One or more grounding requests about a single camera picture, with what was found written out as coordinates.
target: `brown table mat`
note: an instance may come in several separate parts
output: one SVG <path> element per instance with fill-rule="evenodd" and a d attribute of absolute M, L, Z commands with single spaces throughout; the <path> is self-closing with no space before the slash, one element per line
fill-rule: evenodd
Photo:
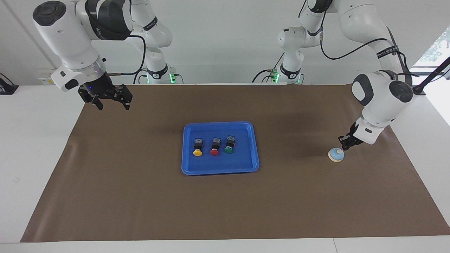
<path fill-rule="evenodd" d="M 390 128 L 329 160 L 362 109 L 351 86 L 130 90 L 128 112 L 83 108 L 22 242 L 450 235 Z M 221 121 L 254 125 L 260 169 L 184 175 L 183 127 Z"/>

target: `yellow button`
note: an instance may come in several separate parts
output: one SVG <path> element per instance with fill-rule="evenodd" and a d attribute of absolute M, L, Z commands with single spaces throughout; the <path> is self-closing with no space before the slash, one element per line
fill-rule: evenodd
<path fill-rule="evenodd" d="M 199 150 L 199 149 L 196 149 L 195 151 L 194 151 L 194 155 L 195 156 L 202 156 L 202 152 L 201 152 L 201 150 Z"/>

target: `plastic tray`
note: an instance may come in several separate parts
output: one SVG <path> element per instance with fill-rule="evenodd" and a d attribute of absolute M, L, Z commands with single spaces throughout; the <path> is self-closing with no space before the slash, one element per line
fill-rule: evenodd
<path fill-rule="evenodd" d="M 232 154 L 224 151 L 226 138 L 236 137 Z M 203 155 L 194 156 L 194 141 L 203 139 Z M 219 155 L 209 154 L 213 138 L 222 143 Z M 181 170 L 189 176 L 254 172 L 259 168 L 255 132 L 250 122 L 194 123 L 184 127 Z"/>

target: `red button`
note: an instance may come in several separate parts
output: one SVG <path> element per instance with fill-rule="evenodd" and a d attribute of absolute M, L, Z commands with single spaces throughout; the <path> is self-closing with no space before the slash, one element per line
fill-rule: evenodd
<path fill-rule="evenodd" d="M 214 156 L 219 155 L 219 151 L 217 151 L 217 150 L 215 150 L 215 149 L 211 149 L 211 151 L 209 151 L 209 153 L 210 153 L 211 155 L 214 155 Z"/>

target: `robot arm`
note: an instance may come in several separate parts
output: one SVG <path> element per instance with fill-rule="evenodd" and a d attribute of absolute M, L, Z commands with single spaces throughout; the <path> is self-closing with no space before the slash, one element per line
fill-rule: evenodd
<path fill-rule="evenodd" d="M 128 38 L 125 41 L 134 46 L 139 52 L 146 50 L 146 71 L 151 84 L 174 83 L 169 64 L 159 48 L 168 47 L 172 43 L 172 33 L 156 17 L 149 0 L 131 0 L 131 17 L 134 21 L 133 35 L 142 36 L 146 42 L 144 49 L 141 41 Z"/>
<path fill-rule="evenodd" d="M 364 109 L 346 136 L 339 137 L 344 150 L 363 142 L 374 144 L 381 132 L 413 98 L 412 77 L 400 58 L 395 40 L 379 18 L 371 0 L 335 0 L 341 29 L 350 40 L 370 43 L 382 70 L 358 75 L 352 93 Z"/>
<path fill-rule="evenodd" d="M 36 7 L 33 12 L 37 30 L 63 63 L 52 74 L 56 86 L 68 91 L 81 85 L 78 93 L 84 102 L 95 104 L 100 110 L 103 109 L 100 99 L 118 101 L 129 110 L 133 98 L 125 85 L 113 85 L 107 76 L 103 60 L 91 44 L 93 37 L 103 40 L 127 38 L 131 33 L 131 19 L 126 18 L 129 16 L 127 8 L 129 10 L 127 0 L 105 0 L 98 3 L 87 0 L 67 4 L 49 1 Z M 103 15 L 112 14 L 121 18 L 107 20 L 104 25 L 99 23 L 99 18 Z"/>
<path fill-rule="evenodd" d="M 278 44 L 284 50 L 283 62 L 277 69 L 279 82 L 299 82 L 304 56 L 302 48 L 320 45 L 320 24 L 331 0 L 308 0 L 300 14 L 300 27 L 289 27 L 278 34 Z"/>
<path fill-rule="evenodd" d="M 301 27 L 279 33 L 285 50 L 279 67 L 279 81 L 295 83 L 303 62 L 300 48 L 321 46 L 321 27 L 326 13 L 337 12 L 343 34 L 350 40 L 368 44 L 377 53 L 382 70 L 361 74 L 353 81 L 352 93 L 364 106 L 362 114 L 346 136 L 339 137 L 344 150 L 363 142 L 374 144 L 381 132 L 413 98 L 412 78 L 399 55 L 395 40 L 379 18 L 372 0 L 307 0 L 300 15 Z"/>

